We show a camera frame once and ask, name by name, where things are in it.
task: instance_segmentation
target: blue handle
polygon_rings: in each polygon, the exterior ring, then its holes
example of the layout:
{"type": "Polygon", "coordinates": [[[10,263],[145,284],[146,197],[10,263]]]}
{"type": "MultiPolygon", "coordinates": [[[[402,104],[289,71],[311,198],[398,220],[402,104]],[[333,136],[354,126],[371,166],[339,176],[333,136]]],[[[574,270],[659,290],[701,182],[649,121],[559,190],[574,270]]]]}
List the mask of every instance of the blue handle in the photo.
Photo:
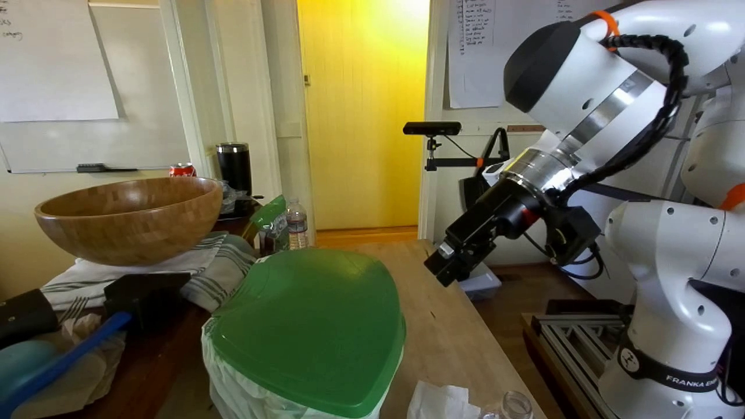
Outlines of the blue handle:
{"type": "Polygon", "coordinates": [[[52,384],[62,374],[67,372],[73,364],[83,355],[95,349],[102,341],[113,335],[125,324],[129,323],[132,315],[127,312],[117,312],[109,317],[91,336],[77,346],[73,347],[68,353],[62,355],[54,361],[46,370],[34,378],[28,380],[21,388],[13,393],[6,400],[0,400],[0,418],[10,419],[13,411],[23,402],[30,399],[47,385],[52,384]]]}

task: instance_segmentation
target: wooden bowl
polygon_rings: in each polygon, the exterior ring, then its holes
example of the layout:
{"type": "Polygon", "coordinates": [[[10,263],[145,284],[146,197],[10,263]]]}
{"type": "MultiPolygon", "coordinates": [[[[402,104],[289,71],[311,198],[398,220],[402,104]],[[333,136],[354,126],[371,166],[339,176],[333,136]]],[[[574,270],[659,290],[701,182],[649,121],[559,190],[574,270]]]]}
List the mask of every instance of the wooden bowl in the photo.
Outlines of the wooden bowl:
{"type": "Polygon", "coordinates": [[[220,215],[220,182],[155,177],[70,192],[37,205],[49,238],[104,265],[152,265],[194,247],[220,215]]]}

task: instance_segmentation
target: black thermos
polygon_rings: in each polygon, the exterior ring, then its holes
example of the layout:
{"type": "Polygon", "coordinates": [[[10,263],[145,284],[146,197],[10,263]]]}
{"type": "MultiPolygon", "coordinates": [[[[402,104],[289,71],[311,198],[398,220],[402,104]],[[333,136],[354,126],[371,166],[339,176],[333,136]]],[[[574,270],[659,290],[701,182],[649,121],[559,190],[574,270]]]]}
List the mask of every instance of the black thermos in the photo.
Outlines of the black thermos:
{"type": "Polygon", "coordinates": [[[248,154],[248,144],[245,142],[224,142],[216,145],[218,149],[218,163],[223,180],[238,191],[251,191],[251,159],[248,154]]]}

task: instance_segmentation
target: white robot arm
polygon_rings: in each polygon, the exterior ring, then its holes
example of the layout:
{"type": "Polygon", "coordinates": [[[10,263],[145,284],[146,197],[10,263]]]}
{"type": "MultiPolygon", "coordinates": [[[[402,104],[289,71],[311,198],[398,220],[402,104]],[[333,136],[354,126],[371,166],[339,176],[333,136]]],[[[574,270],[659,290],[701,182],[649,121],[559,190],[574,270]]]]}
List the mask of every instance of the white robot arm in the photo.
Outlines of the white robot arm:
{"type": "Polygon", "coordinates": [[[729,320],[690,284],[745,292],[745,188],[738,186],[745,183],[745,54],[738,65],[744,42],[745,2],[727,0],[621,4],[536,31],[507,62],[504,91],[547,131],[515,159],[485,171],[492,188],[446,230],[425,263],[447,285],[479,263],[496,236],[516,239],[538,218],[546,221],[553,260],[573,261],[600,231],[583,209],[566,206],[571,193],[646,154],[667,131],[681,95],[718,89],[697,125],[682,179],[721,209],[633,202],[607,220],[606,239],[638,281],[632,323],[599,382],[621,419],[745,413],[715,370],[729,320]],[[609,37],[615,26],[621,36],[609,37]]]}

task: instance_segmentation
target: handwritten list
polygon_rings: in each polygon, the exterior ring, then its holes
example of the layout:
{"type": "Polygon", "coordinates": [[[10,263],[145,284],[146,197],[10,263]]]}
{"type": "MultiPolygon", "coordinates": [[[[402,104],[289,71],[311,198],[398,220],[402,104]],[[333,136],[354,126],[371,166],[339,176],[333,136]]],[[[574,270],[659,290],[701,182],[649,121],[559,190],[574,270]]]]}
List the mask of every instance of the handwritten list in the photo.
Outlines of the handwritten list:
{"type": "Polygon", "coordinates": [[[0,0],[0,122],[117,119],[87,0],[0,0]]]}
{"type": "Polygon", "coordinates": [[[535,30],[574,21],[620,0],[451,0],[448,31],[450,106],[497,107],[510,55],[535,30]]]}

